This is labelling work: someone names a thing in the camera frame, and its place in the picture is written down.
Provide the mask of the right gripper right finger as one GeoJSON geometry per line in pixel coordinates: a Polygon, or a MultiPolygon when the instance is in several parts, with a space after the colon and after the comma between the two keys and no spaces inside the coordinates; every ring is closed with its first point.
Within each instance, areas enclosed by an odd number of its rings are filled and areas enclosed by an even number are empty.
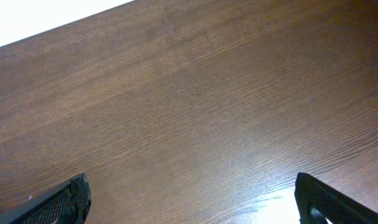
{"type": "Polygon", "coordinates": [[[307,173],[296,177],[295,200],[301,224],[378,223],[378,213],[307,173]]]}

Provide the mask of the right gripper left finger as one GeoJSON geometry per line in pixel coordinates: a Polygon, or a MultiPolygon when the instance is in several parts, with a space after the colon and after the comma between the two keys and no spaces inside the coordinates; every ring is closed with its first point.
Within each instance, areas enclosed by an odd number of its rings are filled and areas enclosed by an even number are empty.
{"type": "Polygon", "coordinates": [[[91,205],[90,184],[82,173],[3,213],[0,223],[85,223],[91,205]]]}

